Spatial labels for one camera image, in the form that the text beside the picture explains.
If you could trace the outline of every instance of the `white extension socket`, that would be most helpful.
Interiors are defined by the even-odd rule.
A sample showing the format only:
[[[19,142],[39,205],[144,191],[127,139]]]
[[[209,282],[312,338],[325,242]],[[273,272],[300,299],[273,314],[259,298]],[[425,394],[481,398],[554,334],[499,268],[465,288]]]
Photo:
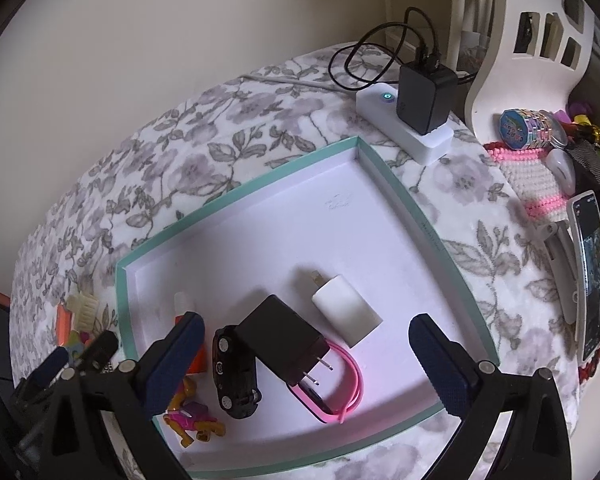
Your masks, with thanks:
[[[387,83],[376,83],[356,93],[356,112],[409,153],[418,164],[428,166],[445,156],[454,138],[453,123],[446,123],[421,135],[403,123],[395,107],[398,91]]]

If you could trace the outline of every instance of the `white power adapter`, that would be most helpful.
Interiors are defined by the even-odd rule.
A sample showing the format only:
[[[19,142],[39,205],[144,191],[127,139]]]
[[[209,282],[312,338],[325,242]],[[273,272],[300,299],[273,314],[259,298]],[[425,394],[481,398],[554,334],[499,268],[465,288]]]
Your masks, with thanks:
[[[337,275],[328,282],[319,272],[312,272],[314,283],[319,286],[311,298],[344,342],[353,348],[380,323],[382,318],[360,296],[343,276]]]
[[[400,120],[395,111],[398,91],[387,83],[376,83],[356,93],[356,112],[409,153],[421,166],[428,166],[445,156],[454,138],[453,123],[421,135]]]

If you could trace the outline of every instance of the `black power adapter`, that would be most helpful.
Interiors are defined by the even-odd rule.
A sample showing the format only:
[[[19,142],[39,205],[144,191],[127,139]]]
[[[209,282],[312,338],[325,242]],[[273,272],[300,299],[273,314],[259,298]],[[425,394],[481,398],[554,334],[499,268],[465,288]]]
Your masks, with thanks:
[[[329,351],[324,336],[273,294],[235,327],[234,334],[289,386],[308,377]]]
[[[458,76],[450,68],[418,60],[400,67],[396,113],[421,135],[446,123],[456,100]]]

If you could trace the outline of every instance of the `orange glue bottle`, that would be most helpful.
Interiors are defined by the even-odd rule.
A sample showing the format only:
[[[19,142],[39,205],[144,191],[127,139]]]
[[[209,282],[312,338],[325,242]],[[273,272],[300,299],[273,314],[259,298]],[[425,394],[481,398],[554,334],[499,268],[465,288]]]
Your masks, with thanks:
[[[176,323],[179,322],[180,318],[187,312],[195,312],[193,302],[186,292],[176,292],[175,296],[173,297],[173,303],[176,313]],[[200,374],[202,372],[206,372],[206,350],[204,343],[189,365],[187,374]]]

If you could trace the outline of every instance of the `pink smartwatch strap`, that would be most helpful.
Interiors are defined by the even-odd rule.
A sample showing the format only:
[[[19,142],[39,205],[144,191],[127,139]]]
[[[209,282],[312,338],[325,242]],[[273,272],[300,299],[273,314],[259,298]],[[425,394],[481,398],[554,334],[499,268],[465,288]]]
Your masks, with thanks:
[[[305,388],[301,383],[296,386],[288,386],[291,392],[302,402],[309,411],[311,411],[319,420],[325,423],[339,422],[343,423],[344,419],[349,413],[353,412],[360,401],[362,400],[362,394],[364,391],[364,383],[362,380],[362,372],[360,367],[353,359],[353,357],[343,347],[337,345],[333,341],[325,339],[329,347],[340,355],[343,361],[347,364],[350,370],[353,371],[354,383],[349,393],[349,398],[345,405],[339,410],[332,410],[322,400],[318,394],[310,388]]]

